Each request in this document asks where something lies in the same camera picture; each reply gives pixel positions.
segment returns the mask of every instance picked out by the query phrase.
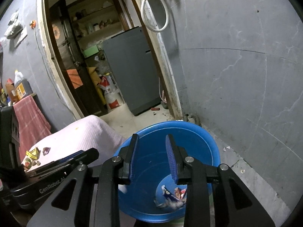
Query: white cable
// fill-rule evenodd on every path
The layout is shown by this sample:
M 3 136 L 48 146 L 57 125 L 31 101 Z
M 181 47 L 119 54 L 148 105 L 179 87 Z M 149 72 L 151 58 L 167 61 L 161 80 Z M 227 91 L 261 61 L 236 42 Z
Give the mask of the white cable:
M 145 26 L 146 26 L 149 30 L 151 30 L 151 31 L 153 31 L 153 32 L 157 32 L 157 33 L 158 33 L 158 32 L 163 31 L 163 30 L 167 27 L 167 25 L 169 24 L 169 10 L 168 10 L 168 7 L 167 7 L 165 1 L 164 1 L 164 0 L 160 0 L 160 1 L 162 2 L 162 5 L 163 5 L 163 7 L 164 7 L 164 10 L 165 10 L 166 22 L 165 22 L 165 25 L 164 25 L 161 29 L 159 29 L 159 30 L 157 30 L 157 29 L 155 29 L 155 28 L 152 28 L 152 27 L 148 24 L 148 22 L 146 21 L 146 19 L 145 19 L 145 16 L 144 16 L 145 1 L 146 1 L 146 0 L 142 0 L 142 4 L 141 4 L 141 17 L 142 17 L 143 23 L 145 24 Z

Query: red towel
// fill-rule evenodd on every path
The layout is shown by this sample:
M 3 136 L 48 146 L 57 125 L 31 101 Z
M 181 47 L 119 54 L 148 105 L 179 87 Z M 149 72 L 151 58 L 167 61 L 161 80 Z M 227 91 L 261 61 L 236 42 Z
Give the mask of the red towel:
M 19 155 L 22 161 L 26 150 L 37 142 L 51 135 L 51 125 L 47 122 L 32 96 L 27 96 L 14 105 L 19 123 L 20 147 Z

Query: plastic jug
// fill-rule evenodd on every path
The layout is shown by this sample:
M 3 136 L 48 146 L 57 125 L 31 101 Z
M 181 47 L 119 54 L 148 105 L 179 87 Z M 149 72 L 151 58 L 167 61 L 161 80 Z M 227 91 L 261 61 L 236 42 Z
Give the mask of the plastic jug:
M 18 70 L 15 71 L 15 90 L 19 100 L 33 93 L 27 79 Z

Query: red and white sack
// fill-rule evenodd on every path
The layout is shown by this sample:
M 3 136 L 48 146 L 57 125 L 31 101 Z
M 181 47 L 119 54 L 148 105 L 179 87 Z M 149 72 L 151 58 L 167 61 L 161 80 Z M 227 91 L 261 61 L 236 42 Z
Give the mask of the red and white sack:
M 121 103 L 119 103 L 119 99 L 121 98 L 119 97 L 119 93 L 116 91 L 114 92 L 114 89 L 112 89 L 109 81 L 105 76 L 102 77 L 101 82 L 98 86 L 104 90 L 104 97 L 110 109 L 114 109 L 120 106 Z

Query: silver bolt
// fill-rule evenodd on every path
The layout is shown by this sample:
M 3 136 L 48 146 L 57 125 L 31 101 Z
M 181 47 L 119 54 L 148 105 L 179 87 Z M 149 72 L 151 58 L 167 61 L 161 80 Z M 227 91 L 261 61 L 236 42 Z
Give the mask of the silver bolt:
M 121 160 L 120 156 L 114 156 L 114 157 L 112 157 L 112 161 L 113 162 L 119 162 L 120 160 Z
M 226 165 L 226 164 L 221 164 L 221 165 L 220 165 L 220 169 L 221 169 L 222 171 L 227 171 L 227 170 L 228 170 L 228 165 Z
M 87 165 L 84 165 L 82 162 L 77 166 L 78 171 L 83 171 L 87 168 Z
M 187 156 L 187 157 L 185 158 L 185 161 L 188 162 L 188 163 L 191 163 L 191 162 L 194 161 L 194 159 L 193 159 L 193 157 L 191 157 L 191 156 Z

